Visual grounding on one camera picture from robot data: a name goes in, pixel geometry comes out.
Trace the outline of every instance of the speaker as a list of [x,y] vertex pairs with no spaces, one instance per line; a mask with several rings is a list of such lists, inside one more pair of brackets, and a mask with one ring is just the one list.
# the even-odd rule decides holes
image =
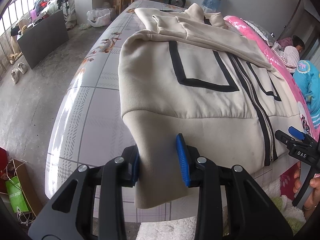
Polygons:
[[169,0],[169,4],[183,8],[186,4],[186,0]]

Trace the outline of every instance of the finger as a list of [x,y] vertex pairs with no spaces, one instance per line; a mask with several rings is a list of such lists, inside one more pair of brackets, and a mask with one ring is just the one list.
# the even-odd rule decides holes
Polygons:
[[294,186],[299,189],[301,187],[301,181],[299,179],[297,179],[295,182],[294,182]]
[[314,188],[312,200],[315,205],[320,201],[320,178],[310,180],[310,186]]
[[298,177],[300,177],[300,170],[296,170],[296,171],[294,172],[294,175],[293,175],[293,178],[294,178],[294,179],[296,179],[296,178],[298,178]]

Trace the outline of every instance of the bed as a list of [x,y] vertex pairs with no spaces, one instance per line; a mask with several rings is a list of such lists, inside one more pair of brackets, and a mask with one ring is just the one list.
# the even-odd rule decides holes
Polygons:
[[[184,10],[159,2],[135,1],[97,40],[71,81],[54,123],[45,171],[45,193],[48,198],[54,195],[79,165],[87,164],[90,167],[104,165],[121,155],[125,147],[135,144],[130,131],[120,118],[117,68],[124,41],[136,31],[145,28],[134,13],[134,9],[139,7],[178,12]],[[248,30],[245,22],[234,17],[226,17],[226,20],[247,38],[254,39],[253,31],[245,32]],[[261,46],[260,48],[269,62],[279,67],[279,72],[288,79],[293,91],[296,91],[297,102],[301,104],[300,111],[308,125],[310,115],[304,111],[307,108],[304,106],[302,95],[299,97],[293,80],[289,80],[291,75],[288,73],[288,76],[281,70],[283,68],[281,62],[270,49],[263,50],[264,47]],[[314,134],[313,127],[310,127],[310,133]],[[265,186],[295,163],[295,159],[281,155],[275,163],[255,172],[253,177],[261,186]],[[99,215],[99,190],[97,187],[94,217]],[[134,205],[134,188],[123,188],[123,207],[127,222],[165,221],[196,216],[198,191],[195,190],[189,196],[151,209],[137,209]]]

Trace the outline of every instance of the green paper bag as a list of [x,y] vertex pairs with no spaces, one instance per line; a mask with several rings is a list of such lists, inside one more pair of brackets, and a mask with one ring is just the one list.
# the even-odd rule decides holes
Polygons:
[[29,211],[28,205],[24,199],[23,193],[20,190],[20,181],[17,176],[13,177],[11,181],[7,180],[5,182],[7,187],[8,196],[10,199],[11,206],[15,213],[27,212]]

